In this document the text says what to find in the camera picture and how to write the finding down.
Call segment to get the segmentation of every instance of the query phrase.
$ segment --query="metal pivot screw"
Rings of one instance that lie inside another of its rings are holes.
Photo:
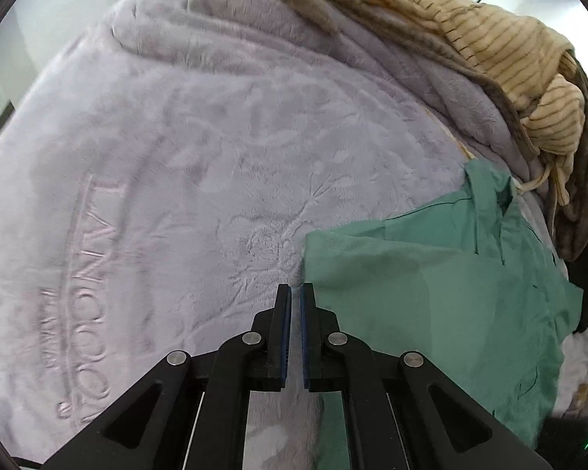
[[[409,367],[420,367],[423,365],[425,360],[420,353],[416,353],[415,351],[410,351],[408,354],[403,357],[403,362]]]
[[[256,345],[261,342],[261,334],[257,332],[247,332],[242,336],[242,342],[246,345]]]
[[[174,350],[168,353],[168,356],[165,358],[168,361],[168,364],[172,366],[178,366],[183,364],[187,359],[185,352],[182,350]]]
[[[348,337],[346,337],[346,334],[343,334],[342,332],[332,332],[329,334],[328,340],[329,343],[334,345],[334,347],[341,347],[342,345],[346,344]]]

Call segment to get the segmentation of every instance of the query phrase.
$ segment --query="green shirt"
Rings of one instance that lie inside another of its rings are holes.
[[[309,233],[304,277],[341,330],[383,353],[422,352],[534,446],[582,291],[558,270],[516,196],[509,174],[469,161],[462,189],[424,207]],[[347,465],[339,395],[323,399],[320,467]]]

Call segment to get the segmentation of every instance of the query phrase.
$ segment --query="beige striped fabric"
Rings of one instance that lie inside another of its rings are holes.
[[[584,97],[572,83],[577,64],[565,36],[538,19],[471,0],[364,0],[444,37],[474,70],[502,87],[543,155],[560,205],[584,127]],[[536,188],[543,175],[521,186]]]

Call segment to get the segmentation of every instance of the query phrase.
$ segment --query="gray blanket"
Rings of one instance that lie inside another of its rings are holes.
[[[528,180],[479,87],[327,12],[338,34],[277,0],[122,0],[31,89],[0,135],[13,455],[44,461],[168,351],[248,329],[299,284],[309,231],[457,189],[465,158],[441,125]],[[311,465],[294,317],[286,391],[252,397],[249,469]]]

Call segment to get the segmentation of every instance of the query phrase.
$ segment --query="brown fabric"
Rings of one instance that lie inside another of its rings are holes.
[[[553,224],[555,247],[567,261],[577,259],[588,243],[588,77],[579,63],[574,83],[584,95],[586,121],[566,183],[571,203],[556,211]]]
[[[282,1],[287,5],[290,4],[289,0]],[[506,97],[502,88],[486,75],[475,72],[455,49],[441,41],[439,37],[419,30],[410,23],[387,19],[361,0],[326,1],[376,35],[390,39],[410,51],[445,65],[475,81],[497,106],[523,157],[527,160],[537,157],[540,151],[528,139],[514,105]]]
[[[287,2],[289,7],[299,16],[318,25],[321,30],[324,30],[331,36],[336,36],[340,33],[340,29],[331,21],[331,18],[325,9],[318,5],[314,0],[281,0]]]
[[[317,6],[301,5],[300,2],[293,4],[291,0],[281,1],[316,24],[320,25],[325,19],[309,15]],[[525,159],[532,160],[540,153],[521,124],[521,118],[525,118],[535,109],[535,103],[519,114],[496,81],[483,72],[475,71],[452,46],[441,41],[430,31],[411,23],[385,18],[361,0],[326,1],[376,35],[390,39],[475,81],[501,112]],[[547,225],[553,235],[555,247],[562,258],[570,261],[581,253],[588,242],[588,78],[578,62],[572,57],[569,58],[569,55],[563,57],[559,70],[584,96],[584,128],[577,152],[574,154],[574,168],[566,183],[570,204],[564,208],[556,206],[557,194],[552,188],[552,183],[547,200]]]

